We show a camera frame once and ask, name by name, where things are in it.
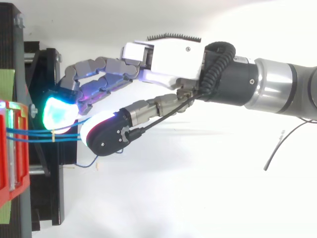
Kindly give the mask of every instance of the white background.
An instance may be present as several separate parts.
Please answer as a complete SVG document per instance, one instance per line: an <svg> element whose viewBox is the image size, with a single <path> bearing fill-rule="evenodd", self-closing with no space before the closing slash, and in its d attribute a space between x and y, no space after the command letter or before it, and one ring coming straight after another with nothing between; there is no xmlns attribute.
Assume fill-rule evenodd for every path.
<svg viewBox="0 0 317 238"><path fill-rule="evenodd" d="M16 0L25 40L63 55L62 72L80 60L117 58L147 35L184 33L231 42L237 55L317 65L311 0ZM117 111L168 91L134 82L94 106ZM287 139L296 118L195 102L148 131L98 169L65 166L65 221L41 223L35 238L315 238L317 127ZM78 162L94 155L79 143Z"/></svg>

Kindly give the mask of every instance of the black cable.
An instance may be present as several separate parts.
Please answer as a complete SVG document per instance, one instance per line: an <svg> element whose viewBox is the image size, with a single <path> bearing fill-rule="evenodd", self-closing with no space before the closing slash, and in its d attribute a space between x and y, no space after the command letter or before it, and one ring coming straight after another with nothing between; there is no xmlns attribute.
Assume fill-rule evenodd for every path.
<svg viewBox="0 0 317 238"><path fill-rule="evenodd" d="M153 126L159 124L160 122L164 121L165 119L169 118L170 116L172 116L173 114L177 113L180 109L182 109L184 106L186 106L187 104L189 104L191 101L198 99L199 97L201 97L200 94L197 94L189 99L187 99L184 103L182 103L181 105L179 105L177 108L175 108L174 110L172 110L171 112L169 112L168 114L162 116L160 119L156 120L155 122L147 125L146 127L142 127L140 128L141 133L143 134L144 132L146 132L148 129L152 128Z"/></svg>
<svg viewBox="0 0 317 238"><path fill-rule="evenodd" d="M202 99L204 101L209 101L213 95L217 82L221 79L222 72L228 67L235 57L236 49L232 44L227 42L214 42L207 45L205 50L221 54L209 68L205 69L205 73L200 82L200 93L204 96L208 96Z"/></svg>
<svg viewBox="0 0 317 238"><path fill-rule="evenodd" d="M265 165L264 168L263 168L265 171L267 171L267 169L268 169L270 163L272 162L272 159L273 159L275 153L277 152L278 148L283 144L283 142L284 142L294 131L296 131L298 128L300 128L301 126L303 126L303 125L305 125L305 124L307 124L307 123L311 123L311 121L307 120L307 121L305 121L304 123L302 123L302 124L298 125L297 127L295 127L290 133L287 134L287 136L286 136L281 142L279 142L279 143L277 144L276 148L274 149L273 153L271 154L270 158L268 159L266 165Z"/></svg>
<svg viewBox="0 0 317 238"><path fill-rule="evenodd" d="M306 120L306 119L304 119L304 118L299 118L300 120L303 120L303 121L305 121L305 122L307 122L307 123L312 123L312 124L317 124L317 121L315 121L315 120Z"/></svg>
<svg viewBox="0 0 317 238"><path fill-rule="evenodd" d="M89 165L79 165L78 163L75 163L74 165L81 167L81 168L89 168L91 165L94 164L94 162L97 160L97 158L98 158L98 155L94 158L94 160Z"/></svg>

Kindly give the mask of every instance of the blue light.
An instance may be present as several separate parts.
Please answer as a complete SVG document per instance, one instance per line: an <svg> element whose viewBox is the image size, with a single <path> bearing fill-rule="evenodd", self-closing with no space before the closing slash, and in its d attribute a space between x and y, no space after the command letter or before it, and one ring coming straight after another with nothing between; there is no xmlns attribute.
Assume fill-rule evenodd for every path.
<svg viewBox="0 0 317 238"><path fill-rule="evenodd" d="M43 124L46 129L52 130L72 125L77 118L79 110L76 104L65 103L59 99L50 97L47 99L44 112ZM55 131L56 134L67 132L69 128Z"/></svg>

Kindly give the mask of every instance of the screw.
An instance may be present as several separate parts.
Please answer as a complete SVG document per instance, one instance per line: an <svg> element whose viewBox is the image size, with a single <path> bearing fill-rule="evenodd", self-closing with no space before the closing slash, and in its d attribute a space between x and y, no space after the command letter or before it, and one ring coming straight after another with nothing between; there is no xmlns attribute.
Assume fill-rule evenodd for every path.
<svg viewBox="0 0 317 238"><path fill-rule="evenodd" d="M24 18L24 15L22 13L17 14L16 17L14 18L14 25L16 27L23 29L25 27L23 24L23 18Z"/></svg>
<svg viewBox="0 0 317 238"><path fill-rule="evenodd" d="M31 116L31 118L35 118L36 114L39 112L39 110L35 107L34 104L31 104L29 106L29 114Z"/></svg>
<svg viewBox="0 0 317 238"><path fill-rule="evenodd" d="M57 61L57 63L62 63L63 59L62 59L61 54L56 54L56 61Z"/></svg>

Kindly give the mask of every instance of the blue wire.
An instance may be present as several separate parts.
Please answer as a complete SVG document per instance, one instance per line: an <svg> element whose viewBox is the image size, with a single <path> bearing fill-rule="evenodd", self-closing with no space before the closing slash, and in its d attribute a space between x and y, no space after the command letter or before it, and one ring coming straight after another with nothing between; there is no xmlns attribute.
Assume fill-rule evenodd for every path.
<svg viewBox="0 0 317 238"><path fill-rule="evenodd" d="M26 143L50 143L53 142L52 140L24 140L24 139L18 139L14 137L6 137L9 140L13 141L19 141L19 142L26 142ZM73 139L73 138L68 138L68 139L56 139L55 142L65 142L65 141L80 141L81 139Z"/></svg>
<svg viewBox="0 0 317 238"><path fill-rule="evenodd" d="M76 165L78 167L81 167L81 168L88 168L88 167L90 167L91 165L94 164L94 162L97 160L97 158L98 158L98 155L94 158L94 160L89 165L80 165L78 163L75 163L74 165Z"/></svg>
<svg viewBox="0 0 317 238"><path fill-rule="evenodd" d="M65 126L65 127L58 128L58 129L54 129L54 131L55 131L55 130L63 130L63 129L67 129L67 128L70 128L70 127L74 127L74 126L83 124L83 123L85 123L88 119L90 119L90 118L87 118L87 119L82 120L82 121L80 121L80 122L74 123L73 125ZM27 132L33 132L33 133L47 133L47 132L52 132L52 131L53 131L53 130L20 130L20 129L13 129L13 128L7 128L7 129L10 129L10 131L14 131L14 132L24 132L24 131L27 131Z"/></svg>
<svg viewBox="0 0 317 238"><path fill-rule="evenodd" d="M36 133L28 132L28 131L14 132L14 131L11 131L10 129L7 129L6 132L18 134L18 135L28 135L28 136L37 136L37 137L52 137L52 134L36 134ZM80 134L61 134L61 135L55 134L55 137L77 137L77 136L80 136Z"/></svg>
<svg viewBox="0 0 317 238"><path fill-rule="evenodd" d="M123 149L122 150L119 150L118 152L116 152L117 154L122 154L123 153ZM75 163L74 165L78 166L78 167L81 167L81 168L88 168L90 167L91 165L94 164L94 162L97 160L98 158L98 155L95 157L95 159L89 164L89 165L80 165L78 163Z"/></svg>

